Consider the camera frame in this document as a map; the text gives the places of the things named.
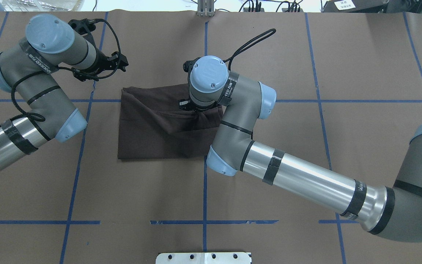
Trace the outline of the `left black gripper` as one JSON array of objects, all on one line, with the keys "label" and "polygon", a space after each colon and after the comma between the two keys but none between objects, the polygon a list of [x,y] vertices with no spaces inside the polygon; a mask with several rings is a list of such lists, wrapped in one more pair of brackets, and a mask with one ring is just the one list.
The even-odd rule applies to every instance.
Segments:
[{"label": "left black gripper", "polygon": [[[96,29],[96,24],[103,22],[111,30],[117,45],[117,51],[111,56],[106,56],[96,47],[92,32]],[[68,22],[71,28],[81,35],[87,43],[87,52],[85,57],[79,62],[71,65],[69,69],[73,76],[84,82],[86,80],[99,81],[112,76],[117,70],[126,72],[129,65],[127,57],[122,54],[118,37],[111,27],[110,23],[105,19],[72,19]]]}]

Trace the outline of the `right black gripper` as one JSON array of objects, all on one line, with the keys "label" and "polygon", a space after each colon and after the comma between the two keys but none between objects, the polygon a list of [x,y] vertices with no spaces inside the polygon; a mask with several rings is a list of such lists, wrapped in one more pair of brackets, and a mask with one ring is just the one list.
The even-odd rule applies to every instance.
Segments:
[{"label": "right black gripper", "polygon": [[196,99],[192,94],[192,90],[194,88],[191,84],[191,72],[194,67],[194,64],[198,61],[198,59],[194,60],[187,60],[183,63],[183,70],[188,74],[187,81],[188,81],[188,88],[189,88],[189,97],[188,99],[183,99],[179,101],[179,109],[184,111],[196,111],[196,112],[204,112],[207,110],[214,109],[218,107],[218,103],[216,101],[209,101],[204,102],[201,100]]}]

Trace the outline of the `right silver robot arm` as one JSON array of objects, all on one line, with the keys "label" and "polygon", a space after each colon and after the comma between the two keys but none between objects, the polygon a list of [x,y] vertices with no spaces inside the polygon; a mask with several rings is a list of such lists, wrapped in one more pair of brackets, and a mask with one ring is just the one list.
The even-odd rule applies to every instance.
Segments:
[{"label": "right silver robot arm", "polygon": [[207,166],[227,176],[246,172],[358,222],[370,234],[398,242],[422,242],[422,124],[392,187],[372,187],[251,139],[258,119],[276,103],[271,87],[228,70],[216,56],[183,63],[189,98],[182,110],[225,107]]}]

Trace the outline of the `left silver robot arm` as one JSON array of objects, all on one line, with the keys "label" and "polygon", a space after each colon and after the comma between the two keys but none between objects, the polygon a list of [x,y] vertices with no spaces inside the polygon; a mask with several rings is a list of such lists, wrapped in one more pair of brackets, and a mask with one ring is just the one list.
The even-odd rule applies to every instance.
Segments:
[{"label": "left silver robot arm", "polygon": [[125,72],[127,57],[119,47],[106,56],[92,36],[105,19],[65,22],[42,13],[32,17],[25,37],[0,53],[0,89],[9,92],[19,114],[0,124],[0,171],[56,139],[65,142],[87,127],[80,110],[52,77],[62,70],[80,81],[99,81],[103,71]]}]

